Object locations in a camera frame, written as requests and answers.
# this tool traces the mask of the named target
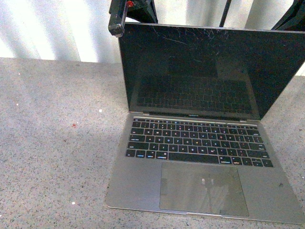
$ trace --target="laptop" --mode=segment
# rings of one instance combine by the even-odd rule
[[[108,207],[305,222],[260,123],[304,32],[126,23],[119,45],[130,113]]]

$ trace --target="scratched screen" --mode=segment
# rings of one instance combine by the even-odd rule
[[[305,60],[305,33],[125,24],[130,111],[261,119]]]

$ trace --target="keyboard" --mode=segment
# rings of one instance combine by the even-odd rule
[[[134,118],[125,156],[273,167],[255,125]]]

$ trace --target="touchpad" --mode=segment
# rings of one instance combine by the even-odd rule
[[[160,208],[249,216],[236,167],[162,163]]]

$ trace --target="granite countertop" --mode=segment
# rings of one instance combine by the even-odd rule
[[[295,77],[263,119],[303,211],[304,88]],[[0,114],[0,228],[304,227],[108,208],[128,114],[120,64],[0,58]]]

